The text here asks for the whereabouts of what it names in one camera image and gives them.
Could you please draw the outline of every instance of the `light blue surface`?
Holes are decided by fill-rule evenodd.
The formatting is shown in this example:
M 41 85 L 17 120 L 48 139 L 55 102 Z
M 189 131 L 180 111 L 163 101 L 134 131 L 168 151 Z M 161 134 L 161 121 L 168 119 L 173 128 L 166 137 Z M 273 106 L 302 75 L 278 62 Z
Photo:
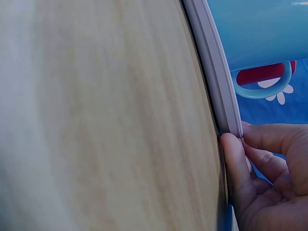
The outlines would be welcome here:
M 235 92 L 242 97 L 249 99 L 264 99 L 281 92 L 290 82 L 292 75 L 291 63 L 289 61 L 283 62 L 284 73 L 283 76 L 279 79 L 277 83 L 268 87 L 268 88 L 259 88 L 259 89 L 247 89 L 238 85 L 236 79 L 239 71 L 232 72 L 232 81 L 234 85 Z
M 207 2 L 231 71 L 308 57 L 307 1 Z

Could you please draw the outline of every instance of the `blue fabric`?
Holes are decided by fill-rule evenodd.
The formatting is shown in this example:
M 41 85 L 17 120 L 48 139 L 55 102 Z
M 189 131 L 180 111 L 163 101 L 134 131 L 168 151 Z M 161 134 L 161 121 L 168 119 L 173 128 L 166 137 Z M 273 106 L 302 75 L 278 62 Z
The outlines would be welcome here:
M 297 61 L 296 71 L 289 83 L 294 91 L 283 93 L 285 103 L 278 102 L 278 96 L 274 100 L 247 99 L 237 95 L 240 114 L 243 121 L 251 124 L 308 124 L 308 59 Z M 258 84 L 245 86 L 250 89 L 260 88 Z M 256 168 L 259 177 L 266 179 Z

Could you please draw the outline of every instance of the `red shape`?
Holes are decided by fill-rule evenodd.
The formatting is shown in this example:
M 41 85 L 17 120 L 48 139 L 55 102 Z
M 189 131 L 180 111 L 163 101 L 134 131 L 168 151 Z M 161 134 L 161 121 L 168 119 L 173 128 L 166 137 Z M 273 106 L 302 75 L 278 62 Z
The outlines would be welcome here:
M 291 61 L 292 74 L 296 69 L 296 61 Z M 246 85 L 250 83 L 261 82 L 268 79 L 279 78 L 283 75 L 283 64 L 271 64 L 267 66 L 260 66 L 251 69 L 240 71 L 237 76 L 237 83 L 239 85 Z

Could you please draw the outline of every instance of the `wood grain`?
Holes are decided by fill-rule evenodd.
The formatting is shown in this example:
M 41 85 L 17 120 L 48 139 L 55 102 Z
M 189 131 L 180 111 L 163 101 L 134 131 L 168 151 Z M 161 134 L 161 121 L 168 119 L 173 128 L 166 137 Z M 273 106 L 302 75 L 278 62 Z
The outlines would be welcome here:
M 2 0 L 0 225 L 211 231 L 224 172 L 177 0 Z

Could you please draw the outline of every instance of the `finger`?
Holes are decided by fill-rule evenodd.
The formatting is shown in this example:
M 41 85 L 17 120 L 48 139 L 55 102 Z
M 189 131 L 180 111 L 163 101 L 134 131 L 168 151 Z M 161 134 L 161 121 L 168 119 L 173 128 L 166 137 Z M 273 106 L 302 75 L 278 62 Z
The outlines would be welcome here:
M 244 141 L 242 144 L 246 156 L 270 182 L 274 183 L 282 173 L 288 172 L 287 163 L 282 158 L 271 152 L 252 148 Z
M 232 134 L 221 136 L 229 179 L 232 184 L 234 207 L 242 213 L 256 198 L 242 143 Z
M 287 155 L 292 144 L 308 133 L 307 125 L 292 124 L 243 124 L 244 141 L 250 147 Z
M 272 187 L 270 183 L 259 177 L 254 179 L 252 182 L 256 188 L 257 195 L 262 195 Z
M 308 193 L 308 125 L 270 124 L 243 126 L 250 147 L 283 154 L 292 177 L 294 192 Z
M 253 166 L 252 166 L 252 164 L 251 164 L 251 162 L 250 162 L 250 160 L 248 159 L 247 156 L 245 156 L 245 159 L 246 159 L 246 163 L 247 163 L 247 166 L 248 166 L 248 171 L 250 173 L 250 177 L 253 180 L 253 179 L 257 178 L 256 171 L 254 170 L 254 168 L 253 168 Z

